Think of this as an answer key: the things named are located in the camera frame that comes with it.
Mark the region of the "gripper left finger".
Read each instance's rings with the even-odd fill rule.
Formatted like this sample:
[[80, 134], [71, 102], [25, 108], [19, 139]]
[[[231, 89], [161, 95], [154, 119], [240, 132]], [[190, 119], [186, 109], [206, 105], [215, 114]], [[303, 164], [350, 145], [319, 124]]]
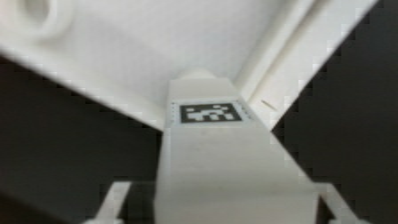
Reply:
[[129, 188], [129, 181], [117, 181], [112, 183], [96, 216], [87, 219], [81, 224], [124, 224], [124, 220], [119, 218], [119, 213]]

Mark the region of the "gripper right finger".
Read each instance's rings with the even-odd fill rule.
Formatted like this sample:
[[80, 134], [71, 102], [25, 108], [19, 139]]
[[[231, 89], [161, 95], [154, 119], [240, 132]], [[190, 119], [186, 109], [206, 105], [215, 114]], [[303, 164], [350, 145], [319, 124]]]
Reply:
[[325, 202], [327, 208], [334, 215], [334, 218], [328, 221], [328, 224], [371, 224], [364, 219], [357, 217], [335, 187], [318, 186], [316, 190], [318, 190], [318, 194]]

